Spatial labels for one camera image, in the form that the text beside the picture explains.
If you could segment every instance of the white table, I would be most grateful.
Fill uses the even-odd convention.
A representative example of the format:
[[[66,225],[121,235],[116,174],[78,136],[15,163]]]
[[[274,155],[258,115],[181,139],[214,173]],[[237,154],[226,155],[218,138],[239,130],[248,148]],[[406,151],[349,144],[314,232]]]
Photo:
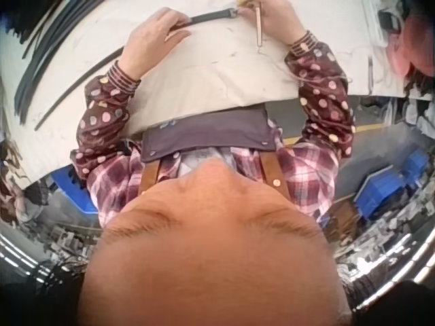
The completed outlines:
[[[404,96],[403,79],[389,70],[382,49],[371,45],[362,1],[292,0],[304,25],[328,43],[351,79],[349,93],[368,95],[368,57],[374,58],[373,95]],[[166,0],[164,5],[189,16],[234,7],[235,0]],[[85,111],[84,87],[72,92],[35,132],[33,129],[56,99],[89,68],[123,46],[130,32],[163,3],[106,0],[65,40],[33,97],[27,123],[14,116],[14,95],[30,58],[21,60],[25,45],[0,30],[0,75],[5,110],[21,162],[34,182],[70,164],[77,147],[75,131]],[[242,18],[192,26],[193,35],[148,73],[130,104],[127,135],[177,117],[236,106],[297,97],[297,82],[283,63],[287,50],[265,38],[260,50],[256,32]],[[105,73],[109,65],[101,69]],[[18,181],[21,187],[28,181]]]

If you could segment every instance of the apron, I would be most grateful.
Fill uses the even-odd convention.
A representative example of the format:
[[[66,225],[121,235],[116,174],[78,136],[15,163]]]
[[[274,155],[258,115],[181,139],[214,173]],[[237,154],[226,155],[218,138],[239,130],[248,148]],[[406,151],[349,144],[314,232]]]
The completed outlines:
[[[266,183],[288,200],[272,128],[264,104],[194,115],[150,128],[142,136],[143,169],[139,195],[156,182],[160,161],[175,152],[206,147],[244,147],[259,151]]]

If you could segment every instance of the brown apron strap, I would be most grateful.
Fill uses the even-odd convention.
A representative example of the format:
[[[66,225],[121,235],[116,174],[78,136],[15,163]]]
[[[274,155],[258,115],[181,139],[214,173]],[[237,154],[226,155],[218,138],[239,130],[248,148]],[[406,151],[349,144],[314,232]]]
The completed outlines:
[[[277,154],[271,151],[261,151],[260,159],[264,176],[266,177],[266,183],[290,200],[287,183],[285,182],[283,171],[279,165]],[[155,160],[148,163],[143,169],[142,180],[139,186],[139,196],[156,184],[159,168],[160,160]]]
[[[156,184],[159,168],[160,160],[155,160],[146,164],[146,167],[143,169],[138,196]]]
[[[264,176],[266,177],[266,183],[290,200],[287,182],[285,182],[284,174],[279,165],[276,152],[261,151],[260,159],[263,166]]]

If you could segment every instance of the elastic cuff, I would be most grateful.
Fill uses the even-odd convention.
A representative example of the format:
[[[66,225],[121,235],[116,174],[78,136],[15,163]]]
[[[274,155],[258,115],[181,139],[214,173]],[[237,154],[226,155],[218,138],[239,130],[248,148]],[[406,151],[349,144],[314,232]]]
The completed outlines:
[[[131,79],[125,72],[118,66],[118,61],[110,67],[107,76],[110,82],[119,90],[127,94],[134,94],[136,89],[141,84],[141,81]]]
[[[317,38],[312,34],[312,32],[307,31],[301,39],[290,45],[290,52],[295,57],[301,57],[307,52],[310,52],[317,45]]]

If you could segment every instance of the polka dot sleeve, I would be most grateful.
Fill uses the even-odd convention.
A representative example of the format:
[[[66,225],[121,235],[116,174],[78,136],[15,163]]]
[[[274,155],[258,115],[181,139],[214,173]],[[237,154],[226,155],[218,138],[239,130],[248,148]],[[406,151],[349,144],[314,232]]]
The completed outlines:
[[[355,118],[349,107],[346,75],[331,49],[310,32],[296,45],[285,62],[300,78],[300,104],[308,115],[300,141],[327,145],[338,158],[348,158]]]
[[[87,180],[96,167],[124,155],[120,151],[120,132],[129,119],[128,100],[139,84],[115,64],[106,75],[86,85],[86,110],[77,129],[79,148],[71,152],[81,179]]]

